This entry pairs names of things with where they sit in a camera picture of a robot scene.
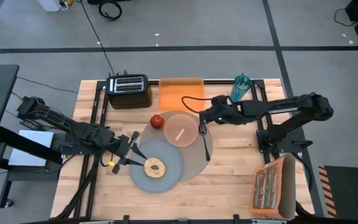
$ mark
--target gray concrete floor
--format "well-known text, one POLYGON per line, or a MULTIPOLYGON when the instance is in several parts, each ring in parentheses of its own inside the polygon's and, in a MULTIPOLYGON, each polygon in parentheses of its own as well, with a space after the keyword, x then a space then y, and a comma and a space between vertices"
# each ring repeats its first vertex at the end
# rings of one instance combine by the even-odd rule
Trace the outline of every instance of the gray concrete floor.
MULTIPOLYGON (((269 0, 281 46, 355 46, 353 28, 334 23, 336 9, 350 0, 269 0)), ((120 3, 119 21, 107 22, 97 7, 85 4, 105 47, 199 45, 273 46, 262 0, 132 0, 120 3)), ((345 14, 339 20, 349 22, 345 14)), ((5 0, 0 8, 0 49, 99 47, 81 5, 47 13, 34 0, 5 0)), ((296 95, 315 91, 327 96, 335 115, 304 127, 314 172, 317 166, 358 167, 358 51, 284 52, 296 95)), ((274 51, 109 52, 117 72, 144 73, 149 78, 281 78, 274 51)), ((103 79, 109 67, 100 52, 0 54, 0 64, 20 65, 19 76, 58 88, 77 90, 80 80, 103 79)), ((66 115, 73 114, 76 95, 18 80, 14 91, 39 96, 66 115)), ((7 110, 16 112, 16 98, 7 110)), ((6 113, 2 125, 18 131, 19 121, 6 113)), ((4 176, 0 176, 0 191, 4 176)), ((56 182, 15 182, 9 198, 15 206, 0 209, 0 223, 46 220, 56 182)))

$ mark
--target plastic bowl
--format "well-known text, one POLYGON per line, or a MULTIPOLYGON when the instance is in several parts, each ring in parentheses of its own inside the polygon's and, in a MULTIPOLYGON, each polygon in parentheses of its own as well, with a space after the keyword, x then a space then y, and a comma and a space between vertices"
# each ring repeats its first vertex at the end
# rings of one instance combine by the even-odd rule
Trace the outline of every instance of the plastic bowl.
POLYGON ((177 147, 186 147, 198 136, 198 124, 191 116, 178 114, 168 119, 164 126, 166 139, 177 147))

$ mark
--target wooden table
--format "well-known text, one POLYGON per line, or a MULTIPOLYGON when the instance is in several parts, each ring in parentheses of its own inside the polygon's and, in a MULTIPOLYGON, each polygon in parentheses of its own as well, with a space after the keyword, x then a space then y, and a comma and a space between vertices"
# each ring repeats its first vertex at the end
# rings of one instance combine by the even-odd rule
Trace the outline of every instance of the wooden table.
MULTIPOLYGON (((74 120, 90 121, 96 83, 96 80, 81 82, 74 120)), ((285 97, 279 79, 265 79, 265 86, 269 101, 285 97)), ((205 85, 205 97, 230 95, 231 87, 205 85)), ((153 86, 152 91, 153 105, 150 108, 114 110, 109 105, 106 126, 110 126, 117 136, 131 136, 134 131, 141 133, 150 117, 162 112, 158 109, 158 86, 153 86)), ((244 99, 252 99, 250 91, 244 99)), ((98 110, 97 121, 100 120, 101 110, 98 110)), ((289 114, 272 116, 275 124, 288 118, 289 114)), ((233 214, 239 214, 240 218, 260 218, 249 212, 254 169, 264 166, 255 135, 257 123, 241 126, 210 123, 208 129, 213 136, 214 145, 210 163, 199 176, 178 183, 168 192, 149 194, 138 189, 131 180, 128 166, 122 167, 118 175, 111 172, 112 167, 99 166, 91 219, 122 220, 123 215, 130 215, 131 220, 232 219, 233 214)), ((105 163, 110 157, 110 153, 104 154, 105 163)), ((83 156, 76 156, 64 165, 51 217, 58 215, 76 192, 82 162, 83 156)), ((85 192, 81 215, 85 214, 87 198, 88 193, 85 192)), ((298 161, 296 199, 307 211, 314 213, 303 166, 298 161)))

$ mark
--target gray round plate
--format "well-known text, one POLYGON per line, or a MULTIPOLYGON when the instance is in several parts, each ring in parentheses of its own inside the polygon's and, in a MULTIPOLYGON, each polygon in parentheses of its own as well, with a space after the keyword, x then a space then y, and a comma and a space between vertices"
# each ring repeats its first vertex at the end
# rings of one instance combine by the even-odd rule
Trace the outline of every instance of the gray round plate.
MULTIPOLYGON (((143 166, 130 166, 131 177, 135 184, 150 193, 162 193, 171 189, 180 180, 183 171, 183 159, 180 151, 166 140, 150 140, 139 146, 147 157, 160 159, 165 165, 165 173, 160 178, 151 178, 143 166)), ((132 160, 144 163, 145 159, 132 153, 132 160)))
MULTIPOLYGON (((191 113, 183 112, 183 111, 169 111, 160 114, 165 120, 168 121, 172 116, 177 114, 185 114, 191 116, 197 124, 200 123, 198 117, 192 115, 191 113)), ((166 140, 164 136, 164 128, 155 129, 150 123, 147 124, 146 128, 143 130, 142 135, 140 136, 140 143, 147 142, 152 139, 163 139, 166 140)), ((212 135, 207 131, 205 135, 205 141, 207 145, 207 149, 209 152, 209 156, 212 157, 213 152, 213 141, 212 135)), ((201 135, 197 136, 197 139, 186 147, 178 147, 182 156, 183 156, 183 174, 181 175, 180 181, 190 180, 197 175, 199 175, 205 167, 208 165, 208 161, 205 159, 205 146, 204 140, 201 135)))

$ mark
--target white container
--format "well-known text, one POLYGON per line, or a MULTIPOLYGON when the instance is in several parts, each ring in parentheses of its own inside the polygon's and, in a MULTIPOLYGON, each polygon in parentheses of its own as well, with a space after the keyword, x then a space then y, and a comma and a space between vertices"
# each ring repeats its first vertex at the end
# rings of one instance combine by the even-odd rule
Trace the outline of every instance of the white container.
POLYGON ((57 12, 60 9, 60 0, 38 0, 38 2, 47 12, 57 12))

